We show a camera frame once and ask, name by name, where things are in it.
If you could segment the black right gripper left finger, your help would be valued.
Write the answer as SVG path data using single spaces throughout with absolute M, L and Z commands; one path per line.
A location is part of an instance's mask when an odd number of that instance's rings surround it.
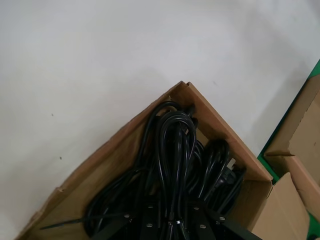
M 158 240 L 161 234 L 161 212 L 158 202 L 147 202 L 140 208 L 114 213 L 106 226 L 92 236 L 93 240 Z

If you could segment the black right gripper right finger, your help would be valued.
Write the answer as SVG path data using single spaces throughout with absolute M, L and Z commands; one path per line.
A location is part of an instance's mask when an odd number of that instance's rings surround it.
M 188 203 L 188 233 L 191 240 L 259 240 L 237 222 L 207 208 L 201 201 Z

